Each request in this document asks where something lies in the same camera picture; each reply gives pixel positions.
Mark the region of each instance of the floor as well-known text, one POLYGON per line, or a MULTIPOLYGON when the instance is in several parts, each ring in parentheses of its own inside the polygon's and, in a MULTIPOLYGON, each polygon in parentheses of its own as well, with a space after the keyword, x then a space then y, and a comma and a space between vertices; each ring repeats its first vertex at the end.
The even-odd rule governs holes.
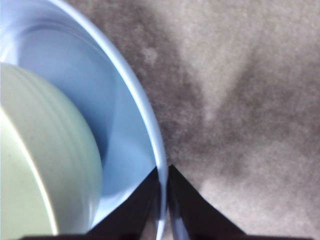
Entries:
POLYGON ((205 199, 248 234, 320 240, 319 1, 67 1, 127 59, 205 199))

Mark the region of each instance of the light blue plastic tub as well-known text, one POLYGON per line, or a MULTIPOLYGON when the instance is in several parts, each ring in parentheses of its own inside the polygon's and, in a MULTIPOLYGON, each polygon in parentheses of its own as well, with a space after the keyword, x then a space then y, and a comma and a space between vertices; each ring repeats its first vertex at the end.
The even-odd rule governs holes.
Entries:
POLYGON ((137 77, 115 46, 61 0, 1 0, 1 61, 48 79, 79 108, 95 136, 103 190, 94 225, 156 166, 157 239, 166 217, 167 162, 159 126, 137 77))

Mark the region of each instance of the black triangular shape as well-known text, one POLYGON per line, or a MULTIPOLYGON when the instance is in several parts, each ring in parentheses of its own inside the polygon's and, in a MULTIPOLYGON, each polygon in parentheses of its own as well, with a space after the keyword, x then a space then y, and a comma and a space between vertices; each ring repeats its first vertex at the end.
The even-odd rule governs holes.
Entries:
POLYGON ((139 239, 159 190, 158 172, 155 167, 130 197, 87 235, 127 236, 132 240, 139 239))
POLYGON ((193 240, 199 236, 212 239, 220 235, 245 234, 211 206, 173 165, 169 167, 168 203, 175 235, 184 235, 183 238, 193 240))

